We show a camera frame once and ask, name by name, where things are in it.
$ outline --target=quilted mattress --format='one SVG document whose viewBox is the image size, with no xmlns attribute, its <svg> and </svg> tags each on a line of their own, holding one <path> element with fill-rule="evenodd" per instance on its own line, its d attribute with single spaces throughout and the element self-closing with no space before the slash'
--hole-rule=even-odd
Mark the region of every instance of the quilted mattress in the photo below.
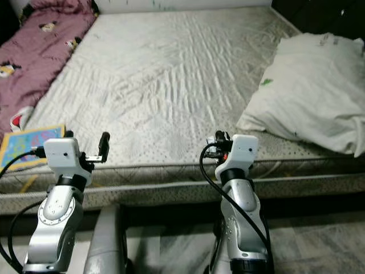
<svg viewBox="0 0 365 274">
<path fill-rule="evenodd" d="M 280 39 L 297 33 L 269 7 L 101 15 L 27 128 L 65 123 L 88 155 L 111 134 L 86 208 L 218 199 L 197 164 L 218 129 L 258 136 L 252 176 L 263 198 L 364 190 L 363 158 L 235 127 Z M 51 183 L 47 166 L 6 174 L 0 213 L 44 197 Z"/>
</svg>

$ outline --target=white pillow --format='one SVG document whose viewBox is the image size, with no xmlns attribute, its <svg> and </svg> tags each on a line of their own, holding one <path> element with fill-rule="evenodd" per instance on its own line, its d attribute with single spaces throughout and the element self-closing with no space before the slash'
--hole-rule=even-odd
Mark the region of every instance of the white pillow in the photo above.
<svg viewBox="0 0 365 274">
<path fill-rule="evenodd" d="M 282 39 L 237 127 L 267 130 L 355 157 L 365 152 L 365 58 L 359 40 Z"/>
</svg>

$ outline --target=floor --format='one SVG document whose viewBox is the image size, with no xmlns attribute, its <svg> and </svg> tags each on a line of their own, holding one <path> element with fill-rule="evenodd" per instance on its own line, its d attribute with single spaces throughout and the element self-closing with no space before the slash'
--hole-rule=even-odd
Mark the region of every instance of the floor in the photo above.
<svg viewBox="0 0 365 274">
<path fill-rule="evenodd" d="M 269 220 L 278 273 L 365 273 L 365 212 Z M 68 274 L 82 273 L 92 232 L 77 234 Z M 136 274 L 203 273 L 214 236 L 212 225 L 136 227 L 127 231 Z M 24 258 L 29 237 L 16 237 Z M 15 273 L 0 259 L 0 273 Z"/>
</svg>

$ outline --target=colorful book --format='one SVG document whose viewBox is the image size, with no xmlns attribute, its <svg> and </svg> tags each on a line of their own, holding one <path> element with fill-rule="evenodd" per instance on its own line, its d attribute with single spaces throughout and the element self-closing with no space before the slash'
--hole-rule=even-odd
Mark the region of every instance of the colorful book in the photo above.
<svg viewBox="0 0 365 274">
<path fill-rule="evenodd" d="M 42 146 L 50 138 L 62 138 L 65 126 L 58 125 L 36 130 L 5 133 L 0 149 L 0 170 L 18 155 L 28 152 L 32 147 Z M 21 170 L 47 163 L 47 159 L 40 159 L 35 155 L 27 155 L 9 167 L 9 170 Z"/>
</svg>

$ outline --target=pink blanket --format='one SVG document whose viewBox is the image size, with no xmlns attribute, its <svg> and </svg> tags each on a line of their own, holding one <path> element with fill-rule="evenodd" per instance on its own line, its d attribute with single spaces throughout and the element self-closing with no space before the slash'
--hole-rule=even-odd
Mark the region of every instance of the pink blanket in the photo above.
<svg viewBox="0 0 365 274">
<path fill-rule="evenodd" d="M 92 0 L 31 0 L 29 9 L 0 47 L 0 141 L 4 132 L 23 129 L 96 18 Z"/>
</svg>

